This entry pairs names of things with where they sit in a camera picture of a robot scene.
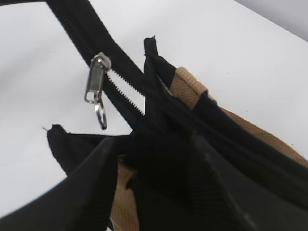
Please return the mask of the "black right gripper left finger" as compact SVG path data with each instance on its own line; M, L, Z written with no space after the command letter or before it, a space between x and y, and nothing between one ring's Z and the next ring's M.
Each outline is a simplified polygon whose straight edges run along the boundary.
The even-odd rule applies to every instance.
M57 186L0 220L2 231L105 231L117 181L115 138L104 139Z

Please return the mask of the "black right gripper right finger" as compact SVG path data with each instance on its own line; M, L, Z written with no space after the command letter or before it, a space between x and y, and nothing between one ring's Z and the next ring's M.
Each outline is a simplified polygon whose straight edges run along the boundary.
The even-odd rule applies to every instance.
M219 185L225 202L246 231L258 231L259 186L236 170L202 136L193 135L198 156L205 162Z

